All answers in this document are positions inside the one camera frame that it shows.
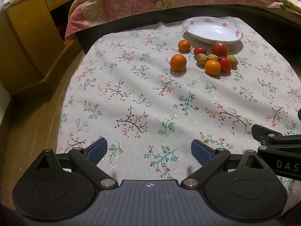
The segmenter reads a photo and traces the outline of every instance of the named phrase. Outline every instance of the metal screw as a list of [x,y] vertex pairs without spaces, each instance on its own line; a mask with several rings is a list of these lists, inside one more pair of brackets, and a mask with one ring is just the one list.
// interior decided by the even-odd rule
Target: metal screw
[[110,187],[115,184],[115,181],[113,179],[106,178],[106,179],[101,180],[100,184],[105,187]]
[[189,186],[189,187],[197,186],[198,183],[199,182],[193,178],[188,178],[183,181],[183,184],[185,184],[186,186]]
[[259,149],[265,150],[265,149],[267,149],[267,146],[265,146],[265,145],[260,146]]

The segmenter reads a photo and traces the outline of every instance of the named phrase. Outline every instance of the wooden shelf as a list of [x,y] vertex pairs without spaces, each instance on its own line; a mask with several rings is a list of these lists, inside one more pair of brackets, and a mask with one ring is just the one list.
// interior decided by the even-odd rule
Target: wooden shelf
[[71,0],[53,0],[51,2],[47,3],[49,11],[52,11],[53,9],[56,9],[57,7],[69,2]]
[[69,46],[73,41],[72,40],[64,40],[65,46]]

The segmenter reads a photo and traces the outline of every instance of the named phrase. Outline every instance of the wooden floor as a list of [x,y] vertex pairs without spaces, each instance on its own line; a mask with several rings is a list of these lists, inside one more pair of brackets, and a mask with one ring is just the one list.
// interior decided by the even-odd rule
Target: wooden floor
[[56,150],[61,109],[70,78],[83,51],[74,59],[53,95],[26,102],[11,100],[0,126],[0,199],[14,209],[12,190],[43,149]]

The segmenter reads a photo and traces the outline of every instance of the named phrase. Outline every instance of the cherry tomato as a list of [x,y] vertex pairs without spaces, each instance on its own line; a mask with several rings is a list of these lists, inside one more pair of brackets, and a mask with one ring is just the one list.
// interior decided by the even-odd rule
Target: cherry tomato
[[212,53],[219,57],[227,57],[229,52],[228,45],[221,41],[215,42],[212,45],[211,49],[212,49]]
[[206,49],[203,48],[203,47],[196,47],[196,48],[193,50],[193,53],[194,53],[194,55],[196,56],[196,55],[198,55],[199,53],[204,53],[205,51],[206,51]]
[[232,65],[226,57],[219,57],[219,59],[217,61],[221,65],[221,71],[229,72],[232,69]]

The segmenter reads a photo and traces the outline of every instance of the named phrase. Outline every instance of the printed leaf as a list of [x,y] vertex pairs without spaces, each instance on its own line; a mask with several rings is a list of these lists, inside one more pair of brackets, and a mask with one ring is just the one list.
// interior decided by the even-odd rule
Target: printed leaf
[[160,131],[158,131],[157,133],[158,133],[159,135],[165,134],[165,132],[164,132],[163,130],[160,130]]

